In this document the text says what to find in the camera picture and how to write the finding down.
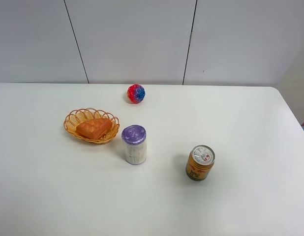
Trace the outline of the rainbow coloured spiky ball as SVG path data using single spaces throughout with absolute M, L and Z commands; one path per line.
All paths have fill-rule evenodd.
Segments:
M 145 89 L 139 84 L 133 84 L 127 90 L 127 97 L 133 104 L 142 102 L 145 94 Z

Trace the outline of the purple roll of bags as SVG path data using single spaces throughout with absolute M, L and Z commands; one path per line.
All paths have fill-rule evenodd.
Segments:
M 122 142 L 126 162 L 139 165 L 147 158 L 147 133 L 140 125 L 131 125 L 122 131 Z

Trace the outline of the gold energy drink can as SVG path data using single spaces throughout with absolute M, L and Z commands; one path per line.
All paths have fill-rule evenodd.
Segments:
M 215 153 L 209 146 L 195 146 L 188 157 L 186 174 L 192 180 L 203 181 L 208 176 L 214 162 Z

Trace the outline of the brown square bread loaf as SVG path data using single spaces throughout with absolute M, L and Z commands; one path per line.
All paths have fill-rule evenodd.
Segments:
M 88 139 L 99 139 L 112 127 L 108 118 L 94 118 L 79 124 L 76 132 Z

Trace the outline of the orange woven plastic basket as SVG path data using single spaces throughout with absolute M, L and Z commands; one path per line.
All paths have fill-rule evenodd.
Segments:
M 103 134 L 103 136 L 96 139 L 90 139 L 77 132 L 78 125 L 95 118 L 107 118 L 112 123 L 112 126 Z M 116 137 L 120 128 L 120 121 L 116 116 L 109 112 L 96 110 L 94 108 L 83 108 L 71 111 L 66 116 L 63 126 L 68 133 L 78 139 L 89 143 L 106 144 Z

